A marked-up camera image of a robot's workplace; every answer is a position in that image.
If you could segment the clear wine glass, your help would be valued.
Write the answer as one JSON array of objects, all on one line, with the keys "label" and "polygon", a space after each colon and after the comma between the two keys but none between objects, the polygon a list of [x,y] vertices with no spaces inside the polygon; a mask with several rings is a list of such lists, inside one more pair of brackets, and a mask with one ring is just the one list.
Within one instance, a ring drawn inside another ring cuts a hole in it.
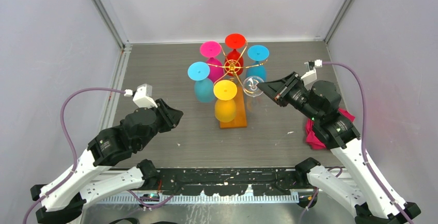
[{"label": "clear wine glass", "polygon": [[243,81],[245,104],[250,113],[254,113],[261,104],[263,92],[258,88],[258,84],[263,82],[264,80],[259,76],[249,76]]}]

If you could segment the blue wine glass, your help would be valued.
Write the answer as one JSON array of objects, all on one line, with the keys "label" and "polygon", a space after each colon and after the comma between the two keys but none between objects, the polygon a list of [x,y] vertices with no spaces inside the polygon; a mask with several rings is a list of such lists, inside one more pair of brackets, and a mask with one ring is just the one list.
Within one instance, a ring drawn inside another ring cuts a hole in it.
[{"label": "blue wine glass", "polygon": [[257,76],[266,81],[267,71],[264,63],[270,55],[268,48],[263,45],[253,45],[248,49],[247,55],[254,63],[246,69],[246,78]]},{"label": "blue wine glass", "polygon": [[210,67],[202,61],[192,63],[187,74],[192,79],[194,84],[194,93],[198,101],[202,103],[210,103],[215,100],[213,93],[213,82],[208,78]]}]

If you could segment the yellow wine glass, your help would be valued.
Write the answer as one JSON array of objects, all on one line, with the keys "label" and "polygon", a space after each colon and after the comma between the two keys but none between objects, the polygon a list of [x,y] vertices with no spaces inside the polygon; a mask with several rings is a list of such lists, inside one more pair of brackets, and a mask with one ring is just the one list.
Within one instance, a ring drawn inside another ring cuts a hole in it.
[{"label": "yellow wine glass", "polygon": [[237,115],[237,106],[234,97],[237,95],[237,86],[230,80],[221,80],[213,87],[215,102],[214,114],[219,122],[231,122]]}]

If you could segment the red wine glass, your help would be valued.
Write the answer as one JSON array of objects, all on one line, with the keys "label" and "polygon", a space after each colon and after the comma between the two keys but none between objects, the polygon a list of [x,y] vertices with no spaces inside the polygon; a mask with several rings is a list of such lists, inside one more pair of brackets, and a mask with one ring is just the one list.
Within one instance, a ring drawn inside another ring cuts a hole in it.
[{"label": "red wine glass", "polygon": [[232,72],[228,73],[228,76],[234,76],[234,72],[237,75],[242,74],[244,66],[244,57],[238,49],[246,45],[246,39],[242,34],[234,33],[230,34],[225,38],[225,44],[232,50],[226,55],[225,66],[228,66],[230,62],[237,62],[236,66],[241,67],[239,69],[234,69]]}]

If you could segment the pink wine glass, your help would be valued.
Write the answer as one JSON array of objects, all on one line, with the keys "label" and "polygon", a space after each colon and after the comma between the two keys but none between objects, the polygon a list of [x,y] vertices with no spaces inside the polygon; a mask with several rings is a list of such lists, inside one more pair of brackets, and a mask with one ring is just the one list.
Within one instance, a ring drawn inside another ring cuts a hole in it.
[{"label": "pink wine glass", "polygon": [[210,68],[208,78],[215,83],[224,75],[223,64],[217,59],[217,56],[222,53],[222,47],[216,41],[207,41],[200,46],[200,53],[207,58],[206,63]]}]

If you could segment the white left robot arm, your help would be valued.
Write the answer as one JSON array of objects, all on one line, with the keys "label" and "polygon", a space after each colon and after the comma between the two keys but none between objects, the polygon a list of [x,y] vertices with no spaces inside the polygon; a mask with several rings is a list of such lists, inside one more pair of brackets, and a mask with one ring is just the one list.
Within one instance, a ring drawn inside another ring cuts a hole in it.
[{"label": "white left robot arm", "polygon": [[83,210],[107,197],[126,190],[152,190],[159,173],[152,161],[144,159],[131,169],[95,182],[101,173],[143,150],[158,133],[176,128],[183,111],[157,99],[151,107],[142,106],[126,115],[119,125],[101,130],[82,155],[56,180],[34,185],[32,199],[40,197],[42,207],[36,211],[38,223],[69,223]]}]

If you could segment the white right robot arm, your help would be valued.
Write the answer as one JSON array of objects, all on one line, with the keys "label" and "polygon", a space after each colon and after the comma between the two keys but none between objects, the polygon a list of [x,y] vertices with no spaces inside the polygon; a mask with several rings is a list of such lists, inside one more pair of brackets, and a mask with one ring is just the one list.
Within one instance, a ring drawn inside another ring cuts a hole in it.
[{"label": "white right robot arm", "polygon": [[296,165],[295,182],[323,190],[347,209],[356,223],[407,223],[421,211],[414,202],[405,201],[375,167],[363,148],[354,124],[339,111],[341,95],[328,81],[305,87],[297,73],[282,79],[259,83],[258,88],[277,105],[293,106],[313,121],[316,137],[347,169],[357,186],[351,187],[335,177],[314,158]]}]

